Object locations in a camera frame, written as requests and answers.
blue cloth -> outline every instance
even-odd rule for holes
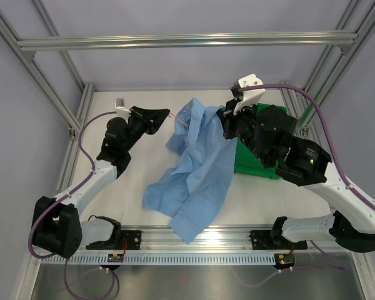
[[[193,98],[178,112],[190,126],[175,120],[166,147],[181,158],[143,196],[143,207],[172,217],[169,226],[186,243],[215,219],[232,182],[236,139],[224,139],[220,107],[204,107]]]

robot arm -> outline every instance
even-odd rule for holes
[[[375,209],[361,201],[352,191],[355,188],[375,207],[375,200],[353,182],[346,186],[331,156],[318,144],[293,136],[297,120],[282,109],[269,106],[257,112],[259,94],[246,95],[241,88],[260,80],[249,75],[232,88],[234,99],[217,114],[224,137],[238,137],[265,168],[277,164],[276,174],[284,180],[318,194],[336,209],[333,214],[308,219],[279,217],[271,231],[276,245],[305,240],[335,240],[355,252],[375,251]]]
[[[69,258],[79,246],[97,241],[117,245],[121,240],[121,225],[116,220],[100,216],[93,221],[80,222],[79,215],[102,189],[125,171],[131,160],[129,150],[144,133],[155,134],[167,118],[169,110],[150,110],[135,106],[127,110],[123,107],[123,102],[117,100],[116,112],[118,117],[107,123],[94,170],[90,170],[53,198],[42,197],[37,201],[32,224],[57,199],[67,196],[37,225],[33,233],[33,245]]]

gray floor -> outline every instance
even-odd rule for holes
[[[122,300],[240,300],[240,299],[365,299],[351,259],[339,258],[349,270],[311,268],[278,274],[272,266],[124,266],[115,271],[117,281],[108,299]],[[297,254],[296,265],[330,263],[321,254]],[[63,266],[42,265],[32,299],[74,299],[65,291]],[[92,266],[69,266],[69,282]],[[89,273],[71,286],[83,298],[101,297],[110,287],[111,276],[102,271]]]

green box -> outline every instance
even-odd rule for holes
[[[268,104],[257,104],[257,112],[267,108]],[[286,107],[277,106],[278,108],[283,109],[286,112]],[[254,155],[249,151],[249,149],[237,139],[236,153],[235,153],[235,166],[234,172],[252,176],[259,176],[269,179],[279,179],[280,176],[275,174],[275,170],[278,164],[275,167],[269,167],[265,169],[263,165],[254,157]]]

perforated metal strip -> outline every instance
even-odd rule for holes
[[[44,259],[44,264],[64,264],[65,259],[53,256]],[[76,253],[69,259],[69,264],[122,264],[140,266],[202,266],[202,265],[274,265],[272,253],[127,253],[124,262],[109,262],[108,253]]]

